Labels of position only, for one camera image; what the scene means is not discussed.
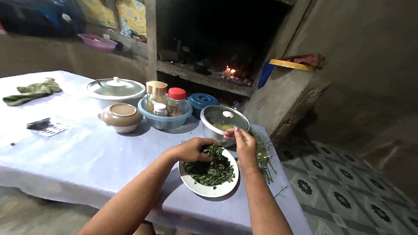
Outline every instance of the tiled floor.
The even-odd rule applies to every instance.
[[[418,234],[416,205],[362,159],[297,137],[277,152],[314,235]],[[0,187],[0,235],[74,234],[96,211]]]
[[[313,234],[418,234],[416,205],[362,159],[298,137],[276,150]]]

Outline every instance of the fireplace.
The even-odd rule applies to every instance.
[[[249,96],[290,9],[279,0],[157,0],[158,70]]]

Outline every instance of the blue container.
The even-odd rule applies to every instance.
[[[218,105],[218,100],[208,94],[204,93],[194,93],[191,96],[187,97],[187,100],[193,106],[192,115],[200,120],[200,111],[209,105]]]
[[[184,109],[184,112],[186,113],[177,117],[161,117],[149,113],[147,109],[147,97],[145,96],[138,102],[138,110],[144,115],[145,119],[152,127],[159,130],[174,130],[181,127],[186,122],[186,119],[190,117],[192,112],[192,106],[187,100]]]

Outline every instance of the rag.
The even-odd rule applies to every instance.
[[[46,97],[54,92],[62,92],[53,78],[46,78],[44,82],[31,84],[27,87],[16,88],[21,94],[3,97],[4,103],[10,106],[19,106],[31,100]]]

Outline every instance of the hand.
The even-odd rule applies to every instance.
[[[202,146],[210,144],[219,145],[214,139],[194,137],[184,143],[169,148],[165,153],[173,157],[176,161],[212,161],[211,157],[200,152]]]
[[[256,157],[257,143],[250,134],[243,129],[234,128],[228,129],[224,138],[237,141],[238,164],[243,171],[259,171]]]

